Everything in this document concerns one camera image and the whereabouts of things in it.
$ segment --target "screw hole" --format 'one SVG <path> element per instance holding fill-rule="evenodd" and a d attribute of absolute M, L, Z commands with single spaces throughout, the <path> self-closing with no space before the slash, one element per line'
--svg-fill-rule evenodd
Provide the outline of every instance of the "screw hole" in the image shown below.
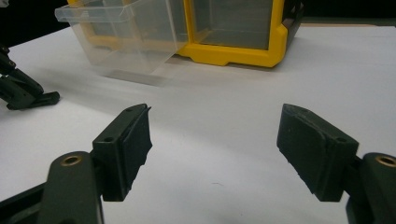
<path fill-rule="evenodd" d="M 82 160 L 82 158 L 80 156 L 69 156 L 61 162 L 61 165 L 62 166 L 72 166 L 72 165 L 75 165 L 75 164 L 81 162 L 81 160 Z"/>
<path fill-rule="evenodd" d="M 396 160 L 392 157 L 387 156 L 378 156 L 375 158 L 379 163 L 389 166 L 389 167 L 396 167 Z"/>
<path fill-rule="evenodd" d="M 114 138 L 112 138 L 112 137 L 105 138 L 105 142 L 112 142 L 113 140 L 114 140 Z"/>

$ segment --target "yellow plastic case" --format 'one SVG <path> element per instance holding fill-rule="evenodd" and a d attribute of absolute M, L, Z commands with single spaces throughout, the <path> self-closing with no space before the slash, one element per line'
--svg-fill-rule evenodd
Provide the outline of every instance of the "yellow plastic case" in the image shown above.
<path fill-rule="evenodd" d="M 269 24 L 268 48 L 239 48 L 200 43 L 200 39 L 207 35 L 207 30 L 200 32 L 200 34 L 195 33 L 196 27 L 194 26 L 194 20 L 200 15 L 195 15 L 193 1 L 184 0 L 188 43 L 177 54 L 190 57 L 197 63 L 215 65 L 242 63 L 264 67 L 275 66 L 282 61 L 290 41 L 300 26 L 304 11 L 304 6 L 300 0 L 273 0 Z M 239 2 L 249 4 L 252 1 L 241 0 Z"/>

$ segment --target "yellow frame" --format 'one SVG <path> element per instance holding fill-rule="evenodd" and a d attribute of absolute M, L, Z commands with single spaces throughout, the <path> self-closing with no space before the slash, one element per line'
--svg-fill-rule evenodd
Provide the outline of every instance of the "yellow frame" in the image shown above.
<path fill-rule="evenodd" d="M 227 63 L 243 63 L 264 67 L 273 67 L 285 56 L 288 29 L 282 24 L 285 0 L 274 0 L 271 15 L 269 47 L 265 49 L 243 49 L 223 46 L 202 45 L 193 39 L 193 7 L 190 0 L 184 0 L 186 14 L 188 44 L 177 54 L 192 58 L 197 63 L 226 65 Z"/>

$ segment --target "black background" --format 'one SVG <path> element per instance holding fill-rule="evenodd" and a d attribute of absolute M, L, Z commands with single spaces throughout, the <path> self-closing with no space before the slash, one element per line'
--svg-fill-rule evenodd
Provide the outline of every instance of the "black background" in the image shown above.
<path fill-rule="evenodd" d="M 303 0 L 303 3 L 306 17 L 396 18 L 396 0 Z M 66 0 L 9 0 L 8 7 L 0 7 L 0 43 L 12 47 L 68 27 L 67 22 L 57 22 L 54 16 L 55 8 L 65 5 Z"/>

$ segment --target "dark green plastic part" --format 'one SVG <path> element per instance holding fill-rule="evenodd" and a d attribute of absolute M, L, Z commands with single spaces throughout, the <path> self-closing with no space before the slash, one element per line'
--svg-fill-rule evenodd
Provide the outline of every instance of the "dark green plastic part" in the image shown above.
<path fill-rule="evenodd" d="M 8 58 L 9 49 L 0 44 L 0 98 L 10 110 L 22 110 L 44 105 L 56 105 L 57 91 L 44 93 L 43 88 L 31 77 L 16 68 Z"/>
<path fill-rule="evenodd" d="M 67 153 L 51 164 L 37 224 L 102 224 L 90 153 Z"/>
<path fill-rule="evenodd" d="M 356 140 L 307 109 L 283 105 L 277 146 L 320 201 L 340 201 Z"/>
<path fill-rule="evenodd" d="M 126 108 L 93 141 L 92 159 L 103 173 L 103 199 L 122 202 L 152 147 L 149 107 Z"/>
<path fill-rule="evenodd" d="M 396 158 L 368 153 L 363 157 L 360 173 L 375 223 L 396 223 Z"/>

